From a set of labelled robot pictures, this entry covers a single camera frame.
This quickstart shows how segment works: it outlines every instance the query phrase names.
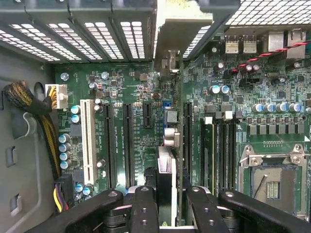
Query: blue capacitor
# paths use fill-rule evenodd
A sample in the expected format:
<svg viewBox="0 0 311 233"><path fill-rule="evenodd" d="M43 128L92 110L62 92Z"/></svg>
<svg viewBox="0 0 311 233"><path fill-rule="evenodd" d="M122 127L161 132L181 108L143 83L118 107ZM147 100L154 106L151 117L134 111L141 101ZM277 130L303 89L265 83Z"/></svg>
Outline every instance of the blue capacitor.
<svg viewBox="0 0 311 233"><path fill-rule="evenodd" d="M74 106L71 107L70 111L71 111L72 114L78 114L78 113L80 113L80 106L79 105L74 105Z"/></svg>
<svg viewBox="0 0 311 233"><path fill-rule="evenodd" d="M80 116L79 115L72 115L71 121L75 124L80 122Z"/></svg>
<svg viewBox="0 0 311 233"><path fill-rule="evenodd" d="M61 169L67 169L68 167L70 167L70 165L71 165L71 160L68 159L67 161L62 161L60 163L60 168Z"/></svg>
<svg viewBox="0 0 311 233"><path fill-rule="evenodd" d="M58 146L58 149L59 149L60 152L66 152L66 151L70 150L70 148L71 148L71 146L70 146L70 144L68 142L60 144Z"/></svg>
<svg viewBox="0 0 311 233"><path fill-rule="evenodd" d="M59 141L60 143L65 143L65 142L70 141L70 136L69 136L69 134L64 133L64 134L60 135L60 136L58 137L58 141Z"/></svg>
<svg viewBox="0 0 311 233"><path fill-rule="evenodd" d="M83 184L82 183L77 183L74 190L77 192L77 193L80 193L83 191Z"/></svg>
<svg viewBox="0 0 311 233"><path fill-rule="evenodd" d="M221 93L223 93L223 94L228 94L229 93L229 87L228 86L226 86L226 85L224 85L224 86L220 86L220 91L221 91Z"/></svg>

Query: ram slot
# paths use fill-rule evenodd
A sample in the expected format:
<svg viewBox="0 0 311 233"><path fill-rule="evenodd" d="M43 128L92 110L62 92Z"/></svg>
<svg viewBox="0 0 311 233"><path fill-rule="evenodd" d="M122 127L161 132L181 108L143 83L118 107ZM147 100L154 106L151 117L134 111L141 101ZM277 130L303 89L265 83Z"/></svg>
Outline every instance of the ram slot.
<svg viewBox="0 0 311 233"><path fill-rule="evenodd" d="M236 121L233 119L229 124L229 161L228 161L228 188L235 188L236 172Z"/></svg>
<svg viewBox="0 0 311 233"><path fill-rule="evenodd" d="M192 181L192 103L184 103L184 159Z"/></svg>
<svg viewBox="0 0 311 233"><path fill-rule="evenodd" d="M93 100L80 100L84 184L97 180L95 120Z"/></svg>
<svg viewBox="0 0 311 233"><path fill-rule="evenodd" d="M201 186L207 187L215 195L215 125L212 117L201 119Z"/></svg>
<svg viewBox="0 0 311 233"><path fill-rule="evenodd" d="M113 106L110 103L103 104L104 115L104 137L106 148L106 177L107 187L115 188L117 185L117 173L116 173L116 144L115 144L115 127Z"/></svg>
<svg viewBox="0 0 311 233"><path fill-rule="evenodd" d="M134 135L133 135L133 107L131 104L123 105L123 135L125 156L126 188L135 185L134 171Z"/></svg>

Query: pcie slot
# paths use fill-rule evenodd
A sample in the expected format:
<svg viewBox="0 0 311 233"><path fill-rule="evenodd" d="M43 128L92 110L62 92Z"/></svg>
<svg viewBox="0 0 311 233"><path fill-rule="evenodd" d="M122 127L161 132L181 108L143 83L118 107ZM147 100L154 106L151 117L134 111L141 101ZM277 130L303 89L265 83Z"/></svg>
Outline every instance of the pcie slot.
<svg viewBox="0 0 311 233"><path fill-rule="evenodd" d="M184 159L192 181L192 103L184 103Z"/></svg>
<svg viewBox="0 0 311 233"><path fill-rule="evenodd" d="M152 128L152 104L143 103L142 105L144 128Z"/></svg>
<svg viewBox="0 0 311 233"><path fill-rule="evenodd" d="M93 100L80 100L84 184L97 180Z"/></svg>
<svg viewBox="0 0 311 233"><path fill-rule="evenodd" d="M228 161L228 188L235 187L235 171L236 171L236 121L230 121L229 124L229 161Z"/></svg>
<svg viewBox="0 0 311 233"><path fill-rule="evenodd" d="M134 171L134 136L133 136L133 107L131 104L123 105L123 134L126 188L135 185Z"/></svg>
<svg viewBox="0 0 311 233"><path fill-rule="evenodd" d="M103 115L104 115L104 137L105 137L105 148L106 148L106 177L107 187L115 188L117 185L117 174L116 174L116 144L115 144L115 127L114 127L114 116L113 106L110 103L103 104Z"/></svg>

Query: power connector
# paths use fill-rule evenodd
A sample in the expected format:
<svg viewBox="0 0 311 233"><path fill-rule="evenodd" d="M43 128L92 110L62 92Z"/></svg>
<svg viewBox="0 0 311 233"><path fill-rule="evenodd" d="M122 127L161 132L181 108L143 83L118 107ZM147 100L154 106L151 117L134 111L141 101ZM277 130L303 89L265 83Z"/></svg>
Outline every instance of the power connector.
<svg viewBox="0 0 311 233"><path fill-rule="evenodd" d="M47 96L48 89L53 86L56 89L56 109L63 109L66 111L68 109L67 85L45 84L45 96Z"/></svg>

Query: motherboard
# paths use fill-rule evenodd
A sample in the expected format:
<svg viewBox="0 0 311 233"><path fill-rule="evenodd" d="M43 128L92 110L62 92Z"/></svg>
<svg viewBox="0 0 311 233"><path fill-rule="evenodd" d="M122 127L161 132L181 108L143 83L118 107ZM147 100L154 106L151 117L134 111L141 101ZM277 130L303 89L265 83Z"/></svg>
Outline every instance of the motherboard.
<svg viewBox="0 0 311 233"><path fill-rule="evenodd" d="M214 195L235 189L309 220L311 68L264 58L229 72L253 56L212 48L174 75L153 63L55 66L68 90L60 158L75 203L144 185L158 148L180 143L176 164L191 185Z"/></svg>

